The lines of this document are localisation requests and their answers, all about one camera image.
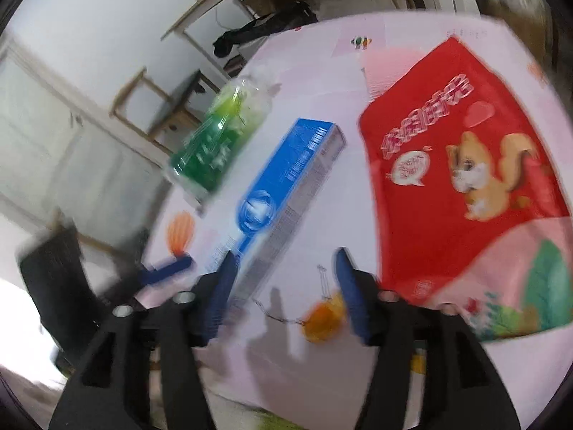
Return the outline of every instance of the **speech bubble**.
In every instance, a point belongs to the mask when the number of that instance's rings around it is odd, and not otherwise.
[[[420,179],[428,171],[430,156],[421,150],[402,153],[392,166],[392,182],[400,186],[423,186]]]

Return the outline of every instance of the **green plastic bottle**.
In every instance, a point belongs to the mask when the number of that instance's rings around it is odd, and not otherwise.
[[[270,112],[268,86],[251,77],[230,81],[204,122],[171,156],[167,174],[203,202],[217,190],[234,158]]]

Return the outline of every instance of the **red snack bag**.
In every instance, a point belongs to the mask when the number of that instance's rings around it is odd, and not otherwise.
[[[462,43],[418,62],[360,130],[385,289],[456,303],[483,338],[571,320],[571,222],[555,173],[507,87]]]

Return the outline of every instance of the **cabinet door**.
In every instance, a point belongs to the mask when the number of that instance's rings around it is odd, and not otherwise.
[[[78,230],[119,247],[153,222],[160,168],[90,123],[54,182],[55,203]]]
[[[46,222],[50,181],[80,127],[70,108],[11,58],[0,61],[0,193]]]

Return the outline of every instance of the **white wall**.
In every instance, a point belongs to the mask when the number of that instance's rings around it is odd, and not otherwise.
[[[119,88],[142,66],[167,91],[197,68],[215,83],[224,83],[185,40],[171,35],[160,41],[192,4],[193,0],[24,0],[8,29],[44,64],[108,110]],[[217,13],[225,27],[239,28],[249,21],[231,0],[219,5]],[[209,53],[224,31],[214,9],[188,29]]]

